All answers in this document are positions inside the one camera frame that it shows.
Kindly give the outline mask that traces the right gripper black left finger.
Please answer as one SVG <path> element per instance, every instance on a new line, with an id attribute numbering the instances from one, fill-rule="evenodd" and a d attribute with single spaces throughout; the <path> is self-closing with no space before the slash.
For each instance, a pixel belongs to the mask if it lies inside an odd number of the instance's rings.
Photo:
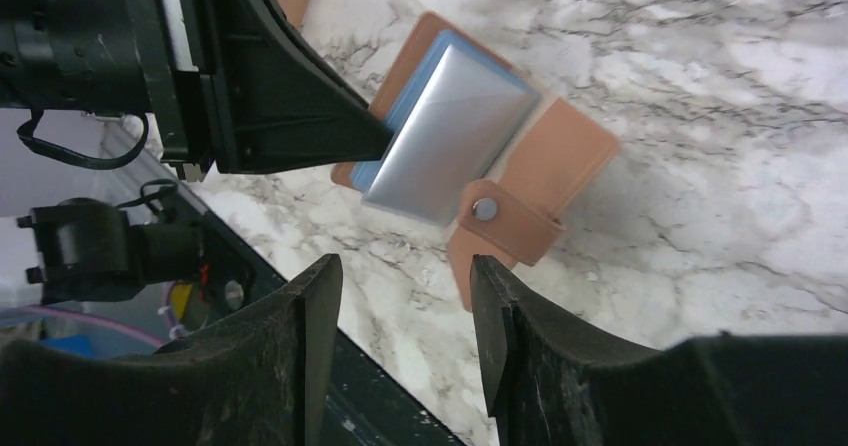
<path id="1" fill-rule="evenodd" d="M 343 271 L 327 254 L 285 286 L 151 355 L 28 341 L 1 351 L 5 445 L 316 445 Z"/>

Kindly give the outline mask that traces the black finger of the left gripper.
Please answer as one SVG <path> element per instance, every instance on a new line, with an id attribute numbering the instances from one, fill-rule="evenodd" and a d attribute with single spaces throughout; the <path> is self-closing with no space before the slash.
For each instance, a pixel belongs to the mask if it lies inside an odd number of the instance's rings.
<path id="1" fill-rule="evenodd" d="M 380 158 L 392 137 L 288 22 L 277 0 L 202 0 L 202 81 L 222 173 L 271 174 Z"/>

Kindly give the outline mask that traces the tan leather card holder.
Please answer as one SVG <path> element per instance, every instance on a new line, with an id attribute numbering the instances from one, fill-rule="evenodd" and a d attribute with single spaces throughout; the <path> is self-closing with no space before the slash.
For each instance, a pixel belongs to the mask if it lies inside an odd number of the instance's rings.
<path id="1" fill-rule="evenodd" d="M 495 157 L 485 175 L 464 187 L 456 216 L 446 226 L 447 256 L 464 305 L 471 302 L 470 270 L 476 255 L 508 267 L 534 265 L 564 230 L 561 215 L 619 150 L 617 138 L 550 89 L 433 12 L 422 14 L 403 44 L 372 104 L 391 133 L 376 161 L 341 163 L 334 183 L 362 198 L 385 159 L 444 49 L 470 49 L 532 86 L 540 99 Z"/>

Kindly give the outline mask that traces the silver credit card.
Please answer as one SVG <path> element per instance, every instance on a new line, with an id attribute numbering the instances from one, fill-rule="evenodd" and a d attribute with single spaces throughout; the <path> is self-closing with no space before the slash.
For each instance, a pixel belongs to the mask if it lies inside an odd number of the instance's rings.
<path id="1" fill-rule="evenodd" d="M 482 178 L 540 94 L 466 47 L 447 46 L 371 186 L 370 207 L 439 226 Z"/>

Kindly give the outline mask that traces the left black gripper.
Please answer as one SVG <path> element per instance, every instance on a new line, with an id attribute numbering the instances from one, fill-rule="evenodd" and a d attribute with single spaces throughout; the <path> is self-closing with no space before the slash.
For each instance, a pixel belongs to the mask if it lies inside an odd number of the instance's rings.
<path id="1" fill-rule="evenodd" d="M 212 161 L 195 72 L 175 62 L 161 0 L 1 0 L 1 105 L 30 118 L 17 129 L 33 153 L 89 170 L 113 170 L 144 149 L 154 119 L 164 162 Z M 48 110 L 136 116 L 141 138 L 101 159 L 38 137 Z"/>

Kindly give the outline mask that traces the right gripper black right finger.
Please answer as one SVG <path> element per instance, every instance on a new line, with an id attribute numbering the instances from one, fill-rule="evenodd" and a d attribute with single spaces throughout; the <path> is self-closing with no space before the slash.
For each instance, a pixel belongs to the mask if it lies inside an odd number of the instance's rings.
<path id="1" fill-rule="evenodd" d="M 492 256 L 471 266 L 488 414 L 504 445 L 843 445 L 843 335 L 693 337 L 665 350 L 608 333 Z"/>

